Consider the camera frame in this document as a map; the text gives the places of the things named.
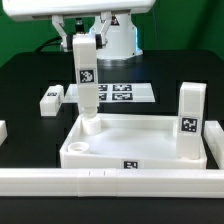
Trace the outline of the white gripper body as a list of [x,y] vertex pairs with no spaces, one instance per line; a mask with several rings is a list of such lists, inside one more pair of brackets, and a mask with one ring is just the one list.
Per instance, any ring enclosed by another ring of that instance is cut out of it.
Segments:
[[147,13],[156,0],[2,0],[4,12],[15,21],[45,20],[112,14]]

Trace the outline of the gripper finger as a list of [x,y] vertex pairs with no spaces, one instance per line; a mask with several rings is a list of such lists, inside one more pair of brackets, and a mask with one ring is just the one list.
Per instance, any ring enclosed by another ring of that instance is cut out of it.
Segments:
[[59,36],[62,38],[62,49],[65,52],[72,50],[72,35],[68,35],[64,27],[64,17],[62,15],[53,15],[52,16],[52,25],[58,32]]
[[105,11],[100,14],[101,28],[98,33],[95,34],[96,48],[102,49],[106,47],[106,33],[111,25],[112,14],[110,11]]

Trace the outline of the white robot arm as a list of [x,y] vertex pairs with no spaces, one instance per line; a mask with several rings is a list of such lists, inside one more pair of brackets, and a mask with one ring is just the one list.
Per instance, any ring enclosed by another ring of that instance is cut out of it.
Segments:
[[65,18],[94,17],[90,33],[100,35],[101,61],[128,60],[142,54],[137,45],[137,28],[131,15],[147,13],[156,0],[2,0],[4,12],[14,21],[47,20],[62,38],[65,52],[72,50],[72,39],[63,30]]

